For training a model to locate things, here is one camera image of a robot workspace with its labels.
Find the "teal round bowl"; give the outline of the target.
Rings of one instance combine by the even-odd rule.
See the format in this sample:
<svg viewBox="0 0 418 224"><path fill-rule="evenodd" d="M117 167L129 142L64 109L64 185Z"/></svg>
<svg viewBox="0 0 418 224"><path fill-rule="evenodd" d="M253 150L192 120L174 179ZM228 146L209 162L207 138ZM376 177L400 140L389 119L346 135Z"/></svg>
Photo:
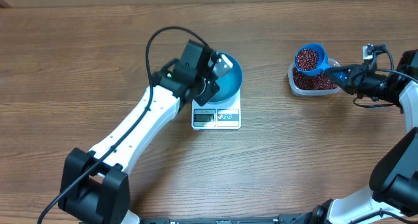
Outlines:
<svg viewBox="0 0 418 224"><path fill-rule="evenodd" d="M241 88L243 82L242 68L237 60L223 53L233 64L232 70L224 77L218 78L216 84L220 87L219 91L208 101L210 104L221 104L233 97Z"/></svg>

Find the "blue plastic measuring scoop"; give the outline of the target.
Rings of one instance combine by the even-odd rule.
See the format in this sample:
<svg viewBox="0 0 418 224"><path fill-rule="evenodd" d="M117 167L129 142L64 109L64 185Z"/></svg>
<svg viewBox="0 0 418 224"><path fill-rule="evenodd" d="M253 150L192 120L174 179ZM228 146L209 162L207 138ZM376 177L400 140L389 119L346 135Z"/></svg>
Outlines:
<svg viewBox="0 0 418 224"><path fill-rule="evenodd" d="M335 67L329 64L329 57L322 44L310 43L298 50L294 57L298 73L314 77L324 74L327 68Z"/></svg>

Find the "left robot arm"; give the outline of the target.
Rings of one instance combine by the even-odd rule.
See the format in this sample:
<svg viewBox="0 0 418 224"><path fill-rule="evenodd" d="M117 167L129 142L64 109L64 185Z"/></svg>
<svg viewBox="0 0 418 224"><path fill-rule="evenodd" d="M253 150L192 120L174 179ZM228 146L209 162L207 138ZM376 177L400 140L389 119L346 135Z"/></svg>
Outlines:
<svg viewBox="0 0 418 224"><path fill-rule="evenodd" d="M127 117L88 152L68 154L58 207L82 223L140 223L131 208L129 175L155 135L192 102L203 106L234 71L224 52L189 40L179 59L149 75L150 85Z"/></svg>

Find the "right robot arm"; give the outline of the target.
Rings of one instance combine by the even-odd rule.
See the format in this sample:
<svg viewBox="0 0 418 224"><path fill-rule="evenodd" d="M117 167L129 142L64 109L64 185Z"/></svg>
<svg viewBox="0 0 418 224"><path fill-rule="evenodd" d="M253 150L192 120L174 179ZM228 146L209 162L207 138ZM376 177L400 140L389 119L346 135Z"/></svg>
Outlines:
<svg viewBox="0 0 418 224"><path fill-rule="evenodd" d="M417 50L405 51L397 65L377 66L388 54L368 46L364 62L324 70L325 76L356 99L368 97L396 106L405 118L405 134L374 167L366 187L330 199L297 218L298 223L373 223L388 217L413 223L417 215Z"/></svg>

